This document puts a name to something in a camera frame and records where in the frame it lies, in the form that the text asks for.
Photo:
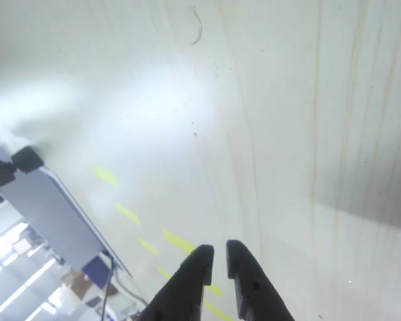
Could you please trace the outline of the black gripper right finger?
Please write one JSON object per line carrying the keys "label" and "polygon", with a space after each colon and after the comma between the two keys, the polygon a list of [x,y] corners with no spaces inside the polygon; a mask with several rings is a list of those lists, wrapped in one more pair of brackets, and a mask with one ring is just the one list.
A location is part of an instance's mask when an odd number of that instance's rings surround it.
{"label": "black gripper right finger", "polygon": [[230,239],[226,248],[227,275],[234,281],[239,319],[293,320],[281,296],[245,244]]}

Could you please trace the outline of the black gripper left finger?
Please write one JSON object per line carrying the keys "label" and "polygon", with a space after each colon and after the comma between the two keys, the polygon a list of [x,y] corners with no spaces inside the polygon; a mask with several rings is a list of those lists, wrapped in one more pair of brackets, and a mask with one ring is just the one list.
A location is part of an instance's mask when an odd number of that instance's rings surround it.
{"label": "black gripper left finger", "polygon": [[205,286],[211,285],[214,247],[200,245],[143,310],[144,320],[200,320]]}

